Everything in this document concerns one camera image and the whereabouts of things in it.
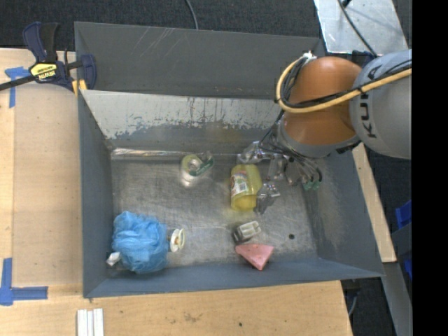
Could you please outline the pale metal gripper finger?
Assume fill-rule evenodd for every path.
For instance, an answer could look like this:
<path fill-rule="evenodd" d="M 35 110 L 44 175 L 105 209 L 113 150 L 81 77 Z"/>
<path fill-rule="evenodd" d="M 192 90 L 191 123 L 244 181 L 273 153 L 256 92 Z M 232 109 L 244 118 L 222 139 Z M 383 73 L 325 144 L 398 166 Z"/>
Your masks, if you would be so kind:
<path fill-rule="evenodd" d="M 250 143 L 241 153 L 237 154 L 238 164 L 258 164 L 269 159 L 269 153 L 262 149 L 259 141 Z"/>
<path fill-rule="evenodd" d="M 254 211 L 257 214 L 264 214 L 279 196 L 280 192 L 273 183 L 264 183 L 257 193 Z"/>

